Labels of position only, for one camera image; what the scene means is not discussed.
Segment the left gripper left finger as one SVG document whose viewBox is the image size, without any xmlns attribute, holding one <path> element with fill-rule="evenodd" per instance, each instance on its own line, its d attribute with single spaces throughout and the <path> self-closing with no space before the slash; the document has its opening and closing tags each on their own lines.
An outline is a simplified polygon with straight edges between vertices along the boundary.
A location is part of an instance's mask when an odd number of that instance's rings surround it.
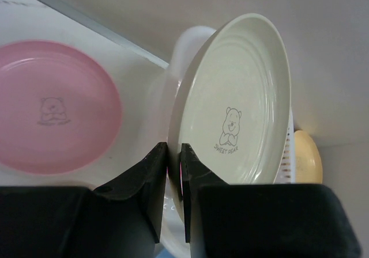
<svg viewBox="0 0 369 258">
<path fill-rule="evenodd" d="M 2 187 L 2 257 L 153 257 L 160 240 L 167 144 L 111 181 Z"/>
</svg>

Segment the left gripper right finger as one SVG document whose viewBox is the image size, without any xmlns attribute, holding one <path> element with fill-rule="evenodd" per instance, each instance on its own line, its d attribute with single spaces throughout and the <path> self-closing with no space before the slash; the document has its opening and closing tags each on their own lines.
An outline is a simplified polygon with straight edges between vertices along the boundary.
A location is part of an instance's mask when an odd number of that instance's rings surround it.
<svg viewBox="0 0 369 258">
<path fill-rule="evenodd" d="M 180 152 L 192 257 L 360 257 L 341 202 L 321 184 L 229 185 Z"/>
</svg>

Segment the cream plate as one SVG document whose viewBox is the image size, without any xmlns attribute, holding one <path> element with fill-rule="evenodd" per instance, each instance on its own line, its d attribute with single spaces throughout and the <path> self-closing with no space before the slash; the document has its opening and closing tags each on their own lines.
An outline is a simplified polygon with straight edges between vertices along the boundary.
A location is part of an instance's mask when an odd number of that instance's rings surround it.
<svg viewBox="0 0 369 258">
<path fill-rule="evenodd" d="M 179 215 L 184 143 L 228 184 L 271 184 L 283 157 L 290 107 L 287 53 L 270 20 L 244 14 L 212 34 L 187 68 L 170 117 L 168 174 Z"/>
</svg>

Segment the blue plate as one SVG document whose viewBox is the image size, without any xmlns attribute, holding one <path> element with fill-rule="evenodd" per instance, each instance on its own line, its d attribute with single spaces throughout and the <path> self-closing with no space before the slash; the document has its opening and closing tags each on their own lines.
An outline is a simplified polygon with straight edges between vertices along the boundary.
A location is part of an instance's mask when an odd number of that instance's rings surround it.
<svg viewBox="0 0 369 258">
<path fill-rule="evenodd" d="M 172 254 L 169 253 L 166 249 L 162 249 L 157 255 L 156 258 L 174 258 Z"/>
</svg>

